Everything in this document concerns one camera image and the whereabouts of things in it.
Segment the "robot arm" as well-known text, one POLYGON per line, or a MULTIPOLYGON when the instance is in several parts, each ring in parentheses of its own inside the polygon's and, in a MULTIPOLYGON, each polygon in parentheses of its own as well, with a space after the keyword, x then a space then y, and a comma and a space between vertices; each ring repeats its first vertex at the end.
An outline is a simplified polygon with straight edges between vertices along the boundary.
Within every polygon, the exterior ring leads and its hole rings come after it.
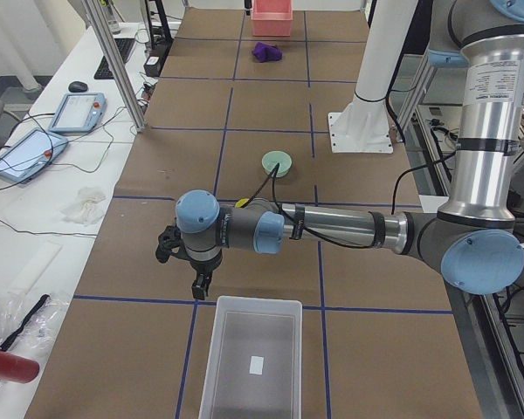
POLYGON ((432 64, 467 69, 455 169, 435 214, 361 212, 279 203, 258 196, 239 207, 192 190, 159 238, 196 271, 206 298, 226 248, 275 254, 285 239, 314 238, 350 249, 386 248, 427 264, 464 292, 487 295, 514 283, 524 248, 507 208, 524 102, 524 1, 436 1, 432 64))

